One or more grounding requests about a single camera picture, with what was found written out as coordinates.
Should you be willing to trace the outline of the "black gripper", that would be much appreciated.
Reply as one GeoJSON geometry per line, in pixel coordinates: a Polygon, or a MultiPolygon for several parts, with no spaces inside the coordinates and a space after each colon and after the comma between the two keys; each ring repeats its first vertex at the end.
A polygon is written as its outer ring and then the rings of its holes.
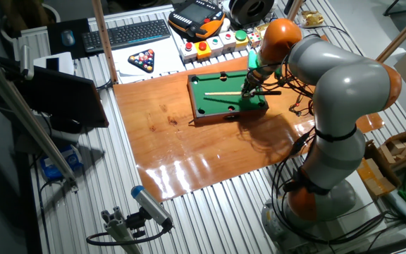
{"type": "MultiPolygon", "coordinates": [[[[258,72],[256,72],[256,71],[249,72],[246,75],[245,83],[242,85],[242,91],[250,92],[252,90],[252,88],[259,87],[263,83],[264,83],[264,78],[262,75],[258,74],[258,72]]],[[[252,99],[255,96],[256,96],[255,92],[244,94],[245,99],[252,99]]]]}

